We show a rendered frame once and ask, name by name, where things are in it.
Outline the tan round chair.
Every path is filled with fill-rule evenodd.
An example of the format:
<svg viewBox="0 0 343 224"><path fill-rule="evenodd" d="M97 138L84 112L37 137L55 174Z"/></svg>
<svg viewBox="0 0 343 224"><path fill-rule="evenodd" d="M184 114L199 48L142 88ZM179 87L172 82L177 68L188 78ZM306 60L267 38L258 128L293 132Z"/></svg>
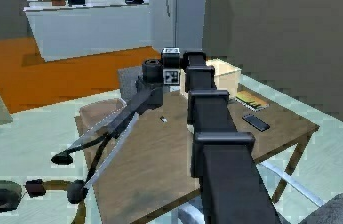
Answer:
<svg viewBox="0 0 343 224"><path fill-rule="evenodd" d="M87 104L79 109L79 119L77 120L79 128L84 134L88 129L93 127L103 118L118 112L126 103L121 98L97 101Z"/></svg>

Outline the cream box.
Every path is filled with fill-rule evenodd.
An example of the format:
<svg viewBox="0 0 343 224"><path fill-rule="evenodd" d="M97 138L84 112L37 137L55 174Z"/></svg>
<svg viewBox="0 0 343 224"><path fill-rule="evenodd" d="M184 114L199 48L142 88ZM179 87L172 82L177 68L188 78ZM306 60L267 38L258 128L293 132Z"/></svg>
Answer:
<svg viewBox="0 0 343 224"><path fill-rule="evenodd" d="M226 90L234 99L241 78L241 69L220 59L195 60L181 71L179 93L188 98L190 90Z"/></svg>

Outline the brown wooden table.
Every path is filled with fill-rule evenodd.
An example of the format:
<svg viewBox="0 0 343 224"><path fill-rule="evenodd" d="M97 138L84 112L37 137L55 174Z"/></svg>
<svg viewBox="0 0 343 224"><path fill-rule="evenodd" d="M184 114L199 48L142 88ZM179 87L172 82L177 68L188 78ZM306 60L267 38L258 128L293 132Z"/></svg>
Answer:
<svg viewBox="0 0 343 224"><path fill-rule="evenodd" d="M248 108L234 102L228 109L237 129L255 136L252 157L257 163L296 147L288 173L295 170L319 129L275 102L256 113L270 125L264 132L242 119L251 112ZM168 122L163 123L161 116ZM90 224L147 224L199 194L198 181L190 177L191 134L186 116L187 100L169 92L163 95L162 107L139 117L121 151L93 185L100 216Z"/></svg>

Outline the brown wooden bar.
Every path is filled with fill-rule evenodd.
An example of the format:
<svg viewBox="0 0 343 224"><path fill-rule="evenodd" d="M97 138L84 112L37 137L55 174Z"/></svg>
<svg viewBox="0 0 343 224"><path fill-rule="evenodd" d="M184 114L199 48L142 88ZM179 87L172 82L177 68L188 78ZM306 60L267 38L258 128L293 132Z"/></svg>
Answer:
<svg viewBox="0 0 343 224"><path fill-rule="evenodd" d="M66 180L49 180L43 183L46 190L63 190L66 191L68 186L71 184L70 181Z"/></svg>

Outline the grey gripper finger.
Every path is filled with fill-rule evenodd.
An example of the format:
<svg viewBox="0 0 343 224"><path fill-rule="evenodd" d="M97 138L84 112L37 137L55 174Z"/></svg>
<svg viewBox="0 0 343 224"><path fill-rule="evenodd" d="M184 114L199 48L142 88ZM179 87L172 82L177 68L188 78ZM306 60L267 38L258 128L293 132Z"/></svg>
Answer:
<svg viewBox="0 0 343 224"><path fill-rule="evenodd" d="M110 165L112 160L115 158L115 156L123 147L123 144L126 138L130 135L133 129L133 126L138 121L138 119L139 119L139 114L135 113L132 116L131 120L129 121L127 128L120 134L111 152L103 160L101 165L98 167L98 169L93 173L93 175L90 178L88 178L86 181L76 180L68 186L67 199L71 204L78 204L86 198L88 190L100 178L101 174Z"/></svg>
<svg viewBox="0 0 343 224"><path fill-rule="evenodd" d="M75 140L66 150L54 155L51 161L57 165L71 164L73 162L71 153L76 152L76 151L81 151L83 149L93 146L94 143L90 140L90 138L93 137L95 134L98 134L99 139L103 140L102 128L105 127L111 121L113 121L115 117L122 111L122 109L119 110L118 112L114 112L112 115L109 115L103 118L101 121L97 122L93 127L88 129L84 134L82 134L79 128L79 124L77 122L77 120L79 119L79 116L78 116L76 118L76 124L78 125L78 128L79 128L80 137L77 140Z"/></svg>

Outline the black phone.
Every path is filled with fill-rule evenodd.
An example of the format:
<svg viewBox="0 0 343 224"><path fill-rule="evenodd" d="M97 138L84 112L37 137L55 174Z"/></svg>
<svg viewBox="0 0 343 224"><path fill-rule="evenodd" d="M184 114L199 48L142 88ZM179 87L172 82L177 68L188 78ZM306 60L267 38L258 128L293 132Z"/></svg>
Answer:
<svg viewBox="0 0 343 224"><path fill-rule="evenodd" d="M253 114L244 115L242 119L260 132L264 132L270 128L269 124L265 123Z"/></svg>

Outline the pale grey fridge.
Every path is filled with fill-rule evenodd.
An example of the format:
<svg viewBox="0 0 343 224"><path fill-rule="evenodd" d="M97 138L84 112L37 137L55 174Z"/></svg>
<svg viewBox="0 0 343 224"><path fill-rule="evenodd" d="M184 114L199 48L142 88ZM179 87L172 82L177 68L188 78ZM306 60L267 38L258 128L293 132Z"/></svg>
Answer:
<svg viewBox="0 0 343 224"><path fill-rule="evenodd" d="M152 46L158 52L177 47L181 52L202 49L205 0L172 0L171 18L166 0L149 0Z"/></svg>

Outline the yellow green book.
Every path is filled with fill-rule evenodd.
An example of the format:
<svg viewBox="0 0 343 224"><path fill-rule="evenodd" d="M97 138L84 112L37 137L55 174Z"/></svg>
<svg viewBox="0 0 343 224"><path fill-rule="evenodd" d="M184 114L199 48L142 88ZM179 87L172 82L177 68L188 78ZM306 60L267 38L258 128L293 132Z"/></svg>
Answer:
<svg viewBox="0 0 343 224"><path fill-rule="evenodd" d="M268 102L256 97L248 91L238 92L235 100L254 112L261 111L269 107Z"/></svg>

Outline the white kitchen counter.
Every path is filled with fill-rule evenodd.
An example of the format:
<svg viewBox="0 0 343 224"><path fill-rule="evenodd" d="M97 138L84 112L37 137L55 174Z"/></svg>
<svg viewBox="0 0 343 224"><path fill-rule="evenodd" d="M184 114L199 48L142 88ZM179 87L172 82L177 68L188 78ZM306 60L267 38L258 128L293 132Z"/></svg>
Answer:
<svg viewBox="0 0 343 224"><path fill-rule="evenodd" d="M24 9L41 57L55 61L151 44L150 7L124 0Z"/></svg>

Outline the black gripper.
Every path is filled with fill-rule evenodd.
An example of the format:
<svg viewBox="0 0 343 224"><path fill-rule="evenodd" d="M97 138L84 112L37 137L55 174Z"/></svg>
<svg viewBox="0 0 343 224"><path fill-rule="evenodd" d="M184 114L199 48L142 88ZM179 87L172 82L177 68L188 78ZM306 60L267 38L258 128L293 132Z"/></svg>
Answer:
<svg viewBox="0 0 343 224"><path fill-rule="evenodd" d="M163 105L163 75L159 60L142 63L142 75L136 81L137 93L126 102L123 110L107 125L109 134L120 134L135 113L143 114Z"/></svg>

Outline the small black block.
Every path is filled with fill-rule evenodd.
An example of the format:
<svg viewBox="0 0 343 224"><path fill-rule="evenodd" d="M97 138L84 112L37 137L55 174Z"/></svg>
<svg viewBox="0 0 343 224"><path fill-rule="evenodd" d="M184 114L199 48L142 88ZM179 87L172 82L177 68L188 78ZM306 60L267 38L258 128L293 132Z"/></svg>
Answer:
<svg viewBox="0 0 343 224"><path fill-rule="evenodd" d="M29 180L25 183L25 188L31 198L43 196L46 189L42 179Z"/></svg>

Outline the grey chair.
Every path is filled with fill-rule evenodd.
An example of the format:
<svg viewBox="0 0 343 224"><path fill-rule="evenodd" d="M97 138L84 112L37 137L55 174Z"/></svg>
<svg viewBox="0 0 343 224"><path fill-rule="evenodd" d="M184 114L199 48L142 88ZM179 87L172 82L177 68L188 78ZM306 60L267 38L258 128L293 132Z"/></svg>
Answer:
<svg viewBox="0 0 343 224"><path fill-rule="evenodd" d="M128 102L136 93L136 81L142 75L142 67L134 66L117 71L121 98Z"/></svg>

